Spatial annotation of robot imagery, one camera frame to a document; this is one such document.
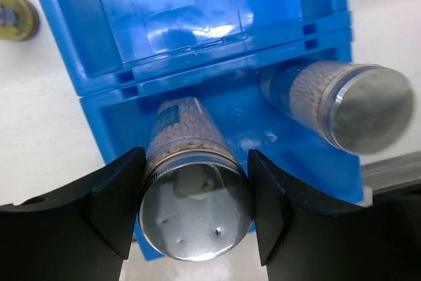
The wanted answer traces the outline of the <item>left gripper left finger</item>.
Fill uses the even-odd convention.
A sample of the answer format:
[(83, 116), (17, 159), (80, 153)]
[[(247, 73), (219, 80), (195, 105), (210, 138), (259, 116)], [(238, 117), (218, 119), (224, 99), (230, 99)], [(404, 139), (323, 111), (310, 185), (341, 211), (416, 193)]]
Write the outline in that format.
[(135, 147), (63, 187), (1, 206), (1, 279), (118, 280), (145, 162)]

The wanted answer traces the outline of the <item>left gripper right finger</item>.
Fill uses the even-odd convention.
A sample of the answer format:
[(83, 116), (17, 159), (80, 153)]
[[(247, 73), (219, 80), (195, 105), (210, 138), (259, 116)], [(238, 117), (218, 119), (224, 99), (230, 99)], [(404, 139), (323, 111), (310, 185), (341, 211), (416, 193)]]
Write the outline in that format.
[(419, 280), (420, 185), (361, 207), (251, 150), (260, 263), (269, 280)]

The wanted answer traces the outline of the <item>silver-lid shaker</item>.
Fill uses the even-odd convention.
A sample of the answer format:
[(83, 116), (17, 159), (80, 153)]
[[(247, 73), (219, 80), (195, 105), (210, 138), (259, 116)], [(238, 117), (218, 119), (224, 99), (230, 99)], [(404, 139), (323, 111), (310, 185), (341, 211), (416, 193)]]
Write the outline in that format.
[(145, 239), (172, 259), (210, 260), (245, 237), (253, 211), (247, 175), (203, 104), (165, 101), (146, 152), (138, 215)]
[(376, 64), (297, 60), (267, 66), (260, 92), (285, 115), (355, 155), (393, 145), (415, 107), (407, 77)]

